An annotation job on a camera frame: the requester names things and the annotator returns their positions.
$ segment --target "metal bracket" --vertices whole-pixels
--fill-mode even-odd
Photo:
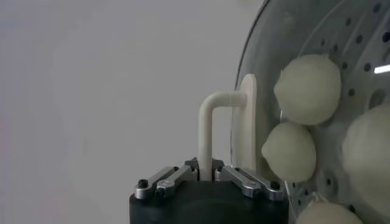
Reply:
[[[284,199],[284,192],[280,189],[278,182],[265,180],[255,175],[251,170],[224,166],[219,174],[219,179],[220,181],[232,181],[241,189],[243,195],[250,198],[264,194],[272,201],[282,201]]]
[[[183,181],[197,181],[197,170],[184,165],[165,180],[157,183],[156,195],[165,198],[174,194],[176,187]]]
[[[230,166],[224,166],[222,168],[219,179],[220,181],[232,181],[241,189],[243,195],[250,198],[257,196],[261,190],[261,185],[259,183],[250,180]]]
[[[261,191],[265,194],[266,198],[272,201],[283,201],[285,199],[285,193],[278,182],[266,180],[249,169],[240,169],[239,172],[260,183]]]
[[[134,190],[135,198],[147,199],[149,196],[151,196],[154,193],[157,182],[164,178],[169,177],[174,172],[175,172],[174,167],[165,167],[164,169],[160,170],[158,173],[150,177],[148,180],[143,180],[142,183],[144,184],[144,186],[142,186],[142,184],[140,183],[135,186],[135,190]]]

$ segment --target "screw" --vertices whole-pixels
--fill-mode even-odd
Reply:
[[[271,188],[273,190],[279,190],[280,189],[280,184],[278,182],[271,181]]]
[[[157,198],[163,198],[165,196],[165,190],[163,188],[157,188],[154,194]]]
[[[139,180],[139,181],[138,181],[138,187],[139,187],[139,188],[145,188],[145,187],[147,187],[147,180],[145,180],[145,179]]]

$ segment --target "dough ball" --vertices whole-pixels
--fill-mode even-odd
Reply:
[[[377,212],[390,217],[390,105],[357,118],[342,143],[351,186]]]
[[[269,134],[261,152],[271,170],[281,179],[309,179],[316,167],[316,148],[310,134],[300,125],[282,123]]]
[[[319,124],[337,109],[341,92],[339,68],[327,55],[302,56],[282,71],[274,92],[289,120]]]
[[[332,203],[315,203],[298,216],[297,224],[363,224],[352,212]]]

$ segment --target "gray background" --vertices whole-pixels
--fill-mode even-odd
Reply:
[[[261,3],[1,1],[0,223],[128,222],[137,179],[196,155],[199,105],[233,89]]]

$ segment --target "steamer basket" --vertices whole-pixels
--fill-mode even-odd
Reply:
[[[286,183],[293,219],[313,199],[313,192],[344,205],[364,223],[390,223],[356,194],[341,164],[341,143],[351,122],[366,110],[388,102],[390,72],[376,67],[390,64],[390,1],[379,0],[269,0],[250,30],[236,78],[255,74],[258,85],[256,146],[257,172],[276,176],[261,155],[270,131],[283,118],[273,93],[280,72],[306,54],[328,54],[341,71],[342,91],[335,114],[322,124],[307,127],[317,150],[317,168],[303,183]],[[236,135],[233,110],[232,136]],[[236,149],[232,146],[232,164]]]

